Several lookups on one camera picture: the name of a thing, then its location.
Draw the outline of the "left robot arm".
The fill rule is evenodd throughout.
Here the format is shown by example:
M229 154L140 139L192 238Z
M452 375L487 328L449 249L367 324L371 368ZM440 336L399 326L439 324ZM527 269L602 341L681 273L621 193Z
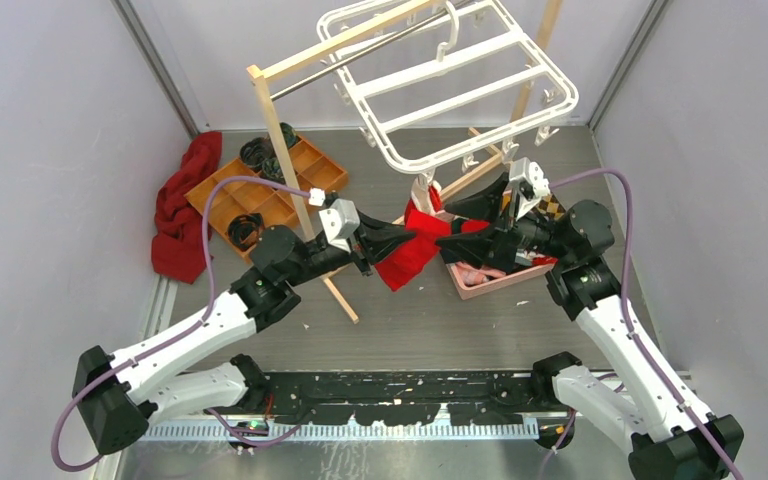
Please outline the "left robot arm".
M323 212L322 232L303 241L290 227L262 231L251 267L182 324L138 344L78 358L72 397L101 455L125 449L163 420L210 407L258 412L266 379L246 355L208 371L189 367L281 321L301 298L294 287L353 264L364 274L413 240L415 232L361 212Z

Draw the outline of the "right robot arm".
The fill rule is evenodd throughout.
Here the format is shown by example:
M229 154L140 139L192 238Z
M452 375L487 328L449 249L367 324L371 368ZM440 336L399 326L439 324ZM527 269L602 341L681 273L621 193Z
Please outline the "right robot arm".
M440 238L438 245L474 267L509 266L519 251L554 259L546 274L554 301L600 349L623 384L605 385L579 359L562 352L536 362L531 397L544 410L582 414L627 457L637 479L739 478L744 432L718 415L676 373L640 325L625 274L605 261L613 218L585 199L557 218L537 211L542 186L500 176L484 190L448 203L448 214L482 228Z

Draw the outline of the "red santa sock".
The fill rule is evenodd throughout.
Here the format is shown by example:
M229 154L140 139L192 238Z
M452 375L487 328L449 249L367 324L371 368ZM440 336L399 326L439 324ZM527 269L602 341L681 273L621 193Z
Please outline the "red santa sock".
M437 256L441 257L441 249L435 245L435 241L440 237L450 235L452 227L455 227L455 232L459 233L462 228L465 232L475 232L488 226L488 223L484 221L465 220L463 218L456 218L454 223L444 222L447 224L447 228L441 232L414 231L416 237L410 240L407 246L402 247L384 262L375 266L379 277L391 291L398 291L410 283L432 259Z
M409 230L422 232L445 230L447 224L436 216L441 206L439 184L426 175L417 176L411 185L403 215L405 226Z

